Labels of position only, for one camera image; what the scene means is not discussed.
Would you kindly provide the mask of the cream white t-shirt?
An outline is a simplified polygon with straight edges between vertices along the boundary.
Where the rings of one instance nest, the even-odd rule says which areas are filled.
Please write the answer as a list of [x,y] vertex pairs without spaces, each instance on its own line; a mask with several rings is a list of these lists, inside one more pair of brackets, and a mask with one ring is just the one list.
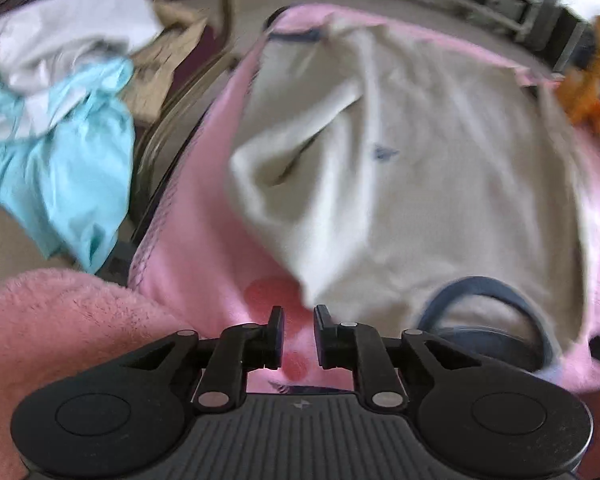
[[550,357],[585,309],[582,179],[547,86],[386,25],[272,32],[227,163],[230,203],[307,306],[392,336],[449,284],[528,302]]

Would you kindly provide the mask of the pink cartoon towel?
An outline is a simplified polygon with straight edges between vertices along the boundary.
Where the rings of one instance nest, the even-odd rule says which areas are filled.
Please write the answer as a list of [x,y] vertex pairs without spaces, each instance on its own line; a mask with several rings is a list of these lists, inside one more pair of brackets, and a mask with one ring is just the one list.
[[[187,143],[138,246],[129,283],[207,337],[230,324],[257,321],[280,304],[287,317],[284,365],[253,374],[253,388],[344,388],[350,384],[345,374],[317,367],[311,315],[297,283],[250,237],[224,194],[230,139],[263,48],[263,40],[254,44]],[[548,377],[573,391],[594,391],[600,389],[600,361],[588,343],[600,336],[600,151],[585,132],[574,140],[586,182],[588,292],[579,340]]]

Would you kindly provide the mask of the light blue garment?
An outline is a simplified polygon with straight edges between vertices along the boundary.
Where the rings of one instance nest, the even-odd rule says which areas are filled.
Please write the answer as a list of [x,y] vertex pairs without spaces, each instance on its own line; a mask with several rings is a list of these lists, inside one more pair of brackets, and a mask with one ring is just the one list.
[[0,79],[0,206],[45,257],[98,271],[128,212],[135,141],[120,99],[133,65],[115,56],[34,96]]

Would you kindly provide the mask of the beige garment on chair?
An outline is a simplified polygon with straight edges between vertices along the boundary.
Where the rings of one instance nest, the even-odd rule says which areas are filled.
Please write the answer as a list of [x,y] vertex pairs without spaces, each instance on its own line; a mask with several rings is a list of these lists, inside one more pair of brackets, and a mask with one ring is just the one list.
[[134,122],[151,125],[161,114],[174,73],[200,43],[207,26],[204,12],[173,0],[152,2],[163,32],[132,56],[134,72],[121,99]]

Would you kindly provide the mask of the orange juice bottle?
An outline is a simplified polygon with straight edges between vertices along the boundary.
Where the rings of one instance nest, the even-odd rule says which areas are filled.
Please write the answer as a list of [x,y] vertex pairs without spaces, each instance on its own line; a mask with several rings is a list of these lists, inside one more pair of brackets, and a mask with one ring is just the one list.
[[593,53],[584,64],[568,68],[555,96],[574,126],[589,125],[600,140],[600,15],[593,32]]

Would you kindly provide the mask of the white cloth on chair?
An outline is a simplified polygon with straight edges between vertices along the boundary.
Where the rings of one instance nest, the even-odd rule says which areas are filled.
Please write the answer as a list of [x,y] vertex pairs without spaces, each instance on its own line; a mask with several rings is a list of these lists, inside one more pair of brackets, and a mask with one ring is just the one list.
[[49,133],[162,33],[152,0],[36,0],[0,16],[0,143]]

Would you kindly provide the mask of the wooden chair frame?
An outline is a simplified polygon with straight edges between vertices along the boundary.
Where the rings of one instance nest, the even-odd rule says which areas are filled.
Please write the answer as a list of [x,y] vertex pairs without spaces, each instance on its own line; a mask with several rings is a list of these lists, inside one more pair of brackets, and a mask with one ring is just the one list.
[[152,178],[157,158],[186,112],[209,90],[227,70],[237,64],[232,53],[235,40],[239,0],[220,0],[222,27],[214,37],[214,45],[196,70],[189,70],[175,91],[166,99],[159,118],[150,126],[140,128],[135,143],[129,220],[137,228],[149,208]]

